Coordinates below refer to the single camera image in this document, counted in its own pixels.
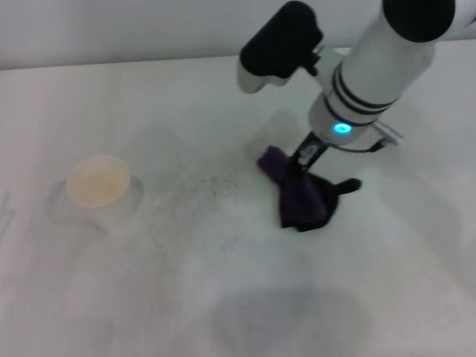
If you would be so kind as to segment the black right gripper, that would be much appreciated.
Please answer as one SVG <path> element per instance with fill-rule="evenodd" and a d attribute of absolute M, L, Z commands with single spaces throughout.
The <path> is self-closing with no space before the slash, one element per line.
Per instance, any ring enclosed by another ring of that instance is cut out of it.
<path fill-rule="evenodd" d="M 298 179 L 327 151 L 329 145 L 310 132 L 289 159 L 289 176 Z"/>

